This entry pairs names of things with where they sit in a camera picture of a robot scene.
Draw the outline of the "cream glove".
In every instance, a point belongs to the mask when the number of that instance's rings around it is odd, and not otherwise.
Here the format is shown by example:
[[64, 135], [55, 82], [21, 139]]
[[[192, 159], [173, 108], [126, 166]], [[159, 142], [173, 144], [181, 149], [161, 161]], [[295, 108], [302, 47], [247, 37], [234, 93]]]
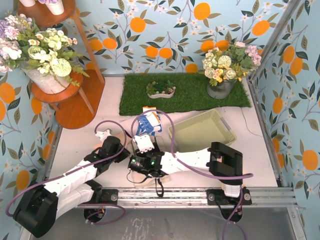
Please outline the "cream glove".
[[99, 137], [99, 143], [93, 146], [93, 149], [96, 149], [98, 147], [101, 147], [103, 145], [104, 140], [107, 139], [107, 137], [112, 136], [116, 137], [120, 140], [120, 143], [126, 147], [129, 143], [129, 141], [132, 139], [131, 137], [127, 136], [126, 133], [118, 133], [118, 134], [112, 134], [109, 129], [105, 131], [98, 131], [95, 134], [96, 137]]

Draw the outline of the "beige canvas work glove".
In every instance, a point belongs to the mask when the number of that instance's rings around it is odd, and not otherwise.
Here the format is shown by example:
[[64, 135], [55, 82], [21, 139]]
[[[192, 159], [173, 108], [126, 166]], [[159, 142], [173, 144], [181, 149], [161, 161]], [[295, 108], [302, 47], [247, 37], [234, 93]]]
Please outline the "beige canvas work glove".
[[132, 183], [134, 184], [134, 187], [137, 189], [142, 188], [154, 188], [156, 185], [159, 185], [160, 183], [168, 183], [171, 181], [171, 177], [166, 173], [166, 176], [161, 178], [148, 178], [145, 179], [145, 176], [133, 171], [129, 170], [129, 174], [127, 175], [127, 178], [132, 178]]

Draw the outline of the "blue white knit gloves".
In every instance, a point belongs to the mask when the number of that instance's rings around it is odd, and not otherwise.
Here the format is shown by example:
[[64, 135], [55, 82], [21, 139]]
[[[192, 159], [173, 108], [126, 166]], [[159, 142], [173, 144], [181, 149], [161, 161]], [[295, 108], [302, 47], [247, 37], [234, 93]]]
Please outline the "blue white knit gloves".
[[161, 117], [156, 112], [155, 106], [143, 106], [143, 114], [133, 120], [131, 126], [133, 127], [135, 122], [138, 122], [136, 133], [133, 134], [131, 130], [131, 137], [150, 135], [155, 136], [156, 132], [161, 133], [163, 130]]

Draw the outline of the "green plastic storage basket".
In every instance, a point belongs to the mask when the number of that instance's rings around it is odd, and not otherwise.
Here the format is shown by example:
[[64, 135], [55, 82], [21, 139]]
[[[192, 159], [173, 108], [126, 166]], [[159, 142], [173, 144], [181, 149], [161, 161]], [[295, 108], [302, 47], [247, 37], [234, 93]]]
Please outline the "green plastic storage basket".
[[237, 140], [227, 121], [211, 109], [168, 127], [168, 135], [174, 139], [179, 152], [194, 152], [220, 142], [227, 146]]

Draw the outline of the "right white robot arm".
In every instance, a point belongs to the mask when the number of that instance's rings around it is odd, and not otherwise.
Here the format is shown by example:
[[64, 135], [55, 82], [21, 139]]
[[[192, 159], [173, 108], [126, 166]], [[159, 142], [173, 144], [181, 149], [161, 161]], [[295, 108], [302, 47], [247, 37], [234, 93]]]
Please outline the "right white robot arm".
[[147, 178], [162, 177], [193, 171], [221, 182], [224, 195], [238, 198], [243, 185], [243, 153], [221, 142], [189, 152], [161, 151], [148, 135], [134, 137], [137, 149], [130, 157], [128, 169]]

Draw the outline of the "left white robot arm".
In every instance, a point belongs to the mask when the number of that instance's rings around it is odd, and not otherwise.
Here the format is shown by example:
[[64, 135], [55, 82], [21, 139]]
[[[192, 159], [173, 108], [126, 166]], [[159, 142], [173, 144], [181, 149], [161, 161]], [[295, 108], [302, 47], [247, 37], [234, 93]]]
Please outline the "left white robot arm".
[[101, 146], [60, 178], [45, 183], [33, 182], [31, 189], [23, 194], [13, 219], [34, 237], [40, 238], [71, 209], [81, 204], [100, 203], [103, 187], [95, 179], [111, 164], [120, 163], [130, 155], [126, 139], [120, 140], [109, 131], [104, 131], [101, 139]]

